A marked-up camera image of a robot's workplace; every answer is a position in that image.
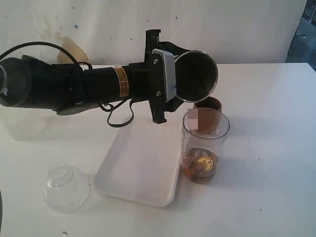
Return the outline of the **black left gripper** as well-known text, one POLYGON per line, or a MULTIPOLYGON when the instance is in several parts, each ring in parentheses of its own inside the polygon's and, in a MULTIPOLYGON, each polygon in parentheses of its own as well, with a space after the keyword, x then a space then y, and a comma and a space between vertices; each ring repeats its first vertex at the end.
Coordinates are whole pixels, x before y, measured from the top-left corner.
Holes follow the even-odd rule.
POLYGON ((169 41, 159 41, 160 29, 147 30, 145 33, 144 61, 131 63, 133 103, 147 101, 150 105, 153 122, 165 123, 165 112, 175 112, 184 102, 173 98, 165 102, 165 88, 162 69, 162 57, 153 53, 159 49, 163 55, 173 55, 174 58, 190 51, 169 41))

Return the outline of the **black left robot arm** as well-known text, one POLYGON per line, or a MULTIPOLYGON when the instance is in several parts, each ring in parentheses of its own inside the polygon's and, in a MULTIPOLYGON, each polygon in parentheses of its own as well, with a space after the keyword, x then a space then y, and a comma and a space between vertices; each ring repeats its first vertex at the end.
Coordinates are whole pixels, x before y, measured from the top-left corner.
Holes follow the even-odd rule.
POLYGON ((112 114, 125 102, 148 101, 153 122, 165 123, 165 112, 180 105, 176 94, 175 61, 186 52, 168 41, 159 40, 160 30, 146 31, 143 62, 93 68, 66 49, 44 41, 22 43, 0 56, 0 103, 5 107, 49 109, 69 116, 100 108, 112 114), (32 56, 10 54, 27 46, 58 49, 68 64, 48 64, 32 56))

